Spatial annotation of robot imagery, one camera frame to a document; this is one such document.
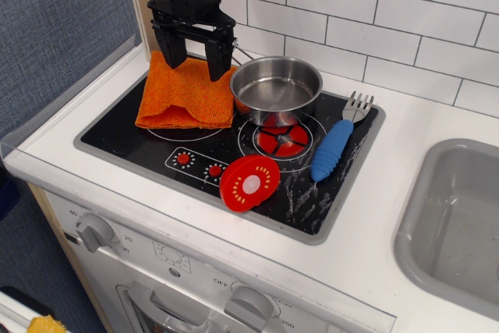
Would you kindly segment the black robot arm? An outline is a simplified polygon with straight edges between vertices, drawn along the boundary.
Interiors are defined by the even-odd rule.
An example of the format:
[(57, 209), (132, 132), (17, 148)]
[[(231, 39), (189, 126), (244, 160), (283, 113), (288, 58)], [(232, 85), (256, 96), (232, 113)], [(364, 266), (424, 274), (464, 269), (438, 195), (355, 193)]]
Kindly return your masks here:
[(186, 41), (205, 48), (211, 81), (219, 80), (230, 68), (235, 48), (232, 17), (221, 11), (221, 0), (150, 0), (152, 27), (159, 48), (169, 67), (184, 63)]

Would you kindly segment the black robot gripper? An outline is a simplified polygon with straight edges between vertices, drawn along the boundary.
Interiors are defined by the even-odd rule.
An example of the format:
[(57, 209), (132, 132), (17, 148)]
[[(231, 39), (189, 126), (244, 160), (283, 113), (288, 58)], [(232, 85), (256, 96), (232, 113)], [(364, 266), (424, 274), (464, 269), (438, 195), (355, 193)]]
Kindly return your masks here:
[(155, 37), (169, 67), (187, 59), (186, 41), (205, 46), (208, 72), (218, 81), (231, 68), (235, 21), (221, 11), (221, 0), (150, 0)]

